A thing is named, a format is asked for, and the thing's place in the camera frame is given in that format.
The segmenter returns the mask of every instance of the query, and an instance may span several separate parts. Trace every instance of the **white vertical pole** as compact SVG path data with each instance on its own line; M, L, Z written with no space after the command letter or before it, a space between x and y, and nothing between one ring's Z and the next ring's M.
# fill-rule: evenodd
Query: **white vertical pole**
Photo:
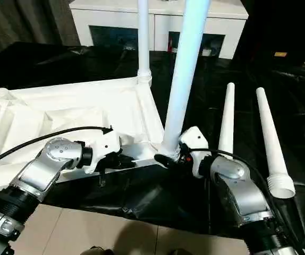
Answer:
M164 138L159 150L159 153L174 160L177 160L180 154L179 136L182 131L209 4L210 0L187 0L185 4Z
M233 139L234 139L234 92L235 85L233 82L228 83L225 106L223 109L220 140L218 142L218 149L233 153Z
M138 79L151 80L149 67L149 6L148 0L138 0Z
M257 98L269 170L267 178L269 191L276 198L291 198L295 195L295 187L287 173L264 88L257 89Z

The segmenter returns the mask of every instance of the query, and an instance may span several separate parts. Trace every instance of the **table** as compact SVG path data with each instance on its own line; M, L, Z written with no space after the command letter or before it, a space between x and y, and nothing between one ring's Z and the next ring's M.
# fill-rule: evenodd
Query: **table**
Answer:
M16 89L130 77L136 75L137 62L137 52L115 48L16 43L0 53L0 87ZM162 123L174 62L175 54L150 53L151 90ZM264 177L268 169L255 89L263 86L267 91L296 188L294 199L277 200L277 204L305 246L305 70L199 58L184 129L197 125L212 148L217 147L226 85L231 81L235 82L234 152L256 166ZM229 227L215 190L210 191L208 213L204 181L188 172L146 168L109 174L106 178L103 189L98 187L97 177L58 184L45 203L195 233L239 237Z

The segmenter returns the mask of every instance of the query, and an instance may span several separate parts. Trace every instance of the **tapered white tube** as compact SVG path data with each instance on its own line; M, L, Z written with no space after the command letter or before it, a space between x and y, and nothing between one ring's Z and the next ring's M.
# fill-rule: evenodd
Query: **tapered white tube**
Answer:
M287 173L285 160L263 88L257 89L257 98L269 169L269 177L267 178L269 191L276 198L291 198L295 195L293 180Z
M148 0L138 0L138 79L150 81Z
M235 85L233 82L228 83L225 106L223 109L220 140L218 142L218 149L233 153L233 139L234 139L234 92Z
M160 153L177 159L191 84L207 19L210 0L187 0L175 62L167 120Z

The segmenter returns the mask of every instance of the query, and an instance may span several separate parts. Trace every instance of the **black connector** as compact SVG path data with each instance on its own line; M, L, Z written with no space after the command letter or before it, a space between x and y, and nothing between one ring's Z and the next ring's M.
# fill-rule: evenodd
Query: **black connector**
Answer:
M245 224L240 230L250 254L290 246L273 218Z
M8 186L0 191L0 213L24 224L39 205L39 201L33 195Z

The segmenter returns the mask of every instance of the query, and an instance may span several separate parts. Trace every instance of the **tiled floor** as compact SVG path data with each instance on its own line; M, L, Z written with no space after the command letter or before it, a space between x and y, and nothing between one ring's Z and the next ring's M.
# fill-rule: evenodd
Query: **tiled floor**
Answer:
M167 255L177 248L194 255L248 254L241 240L44 205L28 220L12 248L16 255L79 255L94 245L113 249L116 255Z

